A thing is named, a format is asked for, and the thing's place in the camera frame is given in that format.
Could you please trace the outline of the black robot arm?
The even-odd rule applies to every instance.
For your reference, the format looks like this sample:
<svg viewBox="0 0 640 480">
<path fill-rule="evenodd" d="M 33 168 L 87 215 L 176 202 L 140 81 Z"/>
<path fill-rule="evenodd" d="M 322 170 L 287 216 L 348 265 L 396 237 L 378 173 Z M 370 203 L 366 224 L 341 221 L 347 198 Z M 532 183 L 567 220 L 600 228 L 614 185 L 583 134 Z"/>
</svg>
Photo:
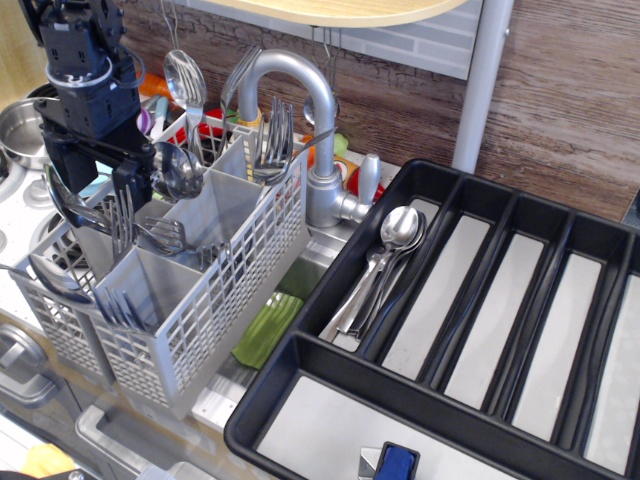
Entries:
<svg viewBox="0 0 640 480">
<path fill-rule="evenodd" d="M 121 43 L 124 12 L 113 1 L 22 1 L 43 47 L 57 99 L 37 102 L 46 150 L 64 185 L 81 192 L 110 168 L 135 209 L 152 198 L 155 149 L 139 130 L 142 62 Z"/>
</svg>

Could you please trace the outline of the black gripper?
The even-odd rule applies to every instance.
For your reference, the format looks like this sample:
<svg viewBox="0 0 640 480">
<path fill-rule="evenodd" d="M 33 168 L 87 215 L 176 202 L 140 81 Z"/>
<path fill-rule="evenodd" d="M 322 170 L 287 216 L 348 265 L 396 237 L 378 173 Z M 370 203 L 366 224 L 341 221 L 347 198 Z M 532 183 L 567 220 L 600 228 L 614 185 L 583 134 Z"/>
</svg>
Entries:
<svg viewBox="0 0 640 480">
<path fill-rule="evenodd" d="M 97 177 L 97 163 L 112 168 L 117 193 L 129 190 L 133 208 L 152 198 L 154 147 L 136 126 L 141 109 L 136 89 L 115 84 L 88 88 L 56 88 L 53 98 L 36 102 L 43 119 L 42 134 L 60 179 L 80 193 Z"/>
</svg>

